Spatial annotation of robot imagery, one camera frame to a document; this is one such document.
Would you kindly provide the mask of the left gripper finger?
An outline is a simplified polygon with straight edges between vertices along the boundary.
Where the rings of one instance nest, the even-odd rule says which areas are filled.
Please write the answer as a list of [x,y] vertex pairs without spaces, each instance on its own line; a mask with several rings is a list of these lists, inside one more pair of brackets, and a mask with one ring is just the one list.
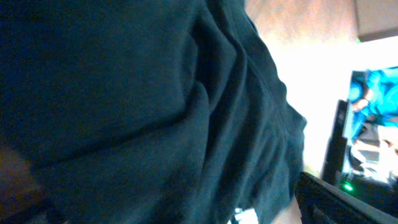
[[307,172],[300,173],[295,197],[303,224],[397,224],[396,217]]

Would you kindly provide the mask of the dark teal t-shirt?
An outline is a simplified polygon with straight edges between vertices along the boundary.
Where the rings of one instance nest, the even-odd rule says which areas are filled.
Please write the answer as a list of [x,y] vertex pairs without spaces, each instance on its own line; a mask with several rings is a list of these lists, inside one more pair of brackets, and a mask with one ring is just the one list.
[[243,1],[1,2],[1,136],[72,223],[270,223],[305,125]]

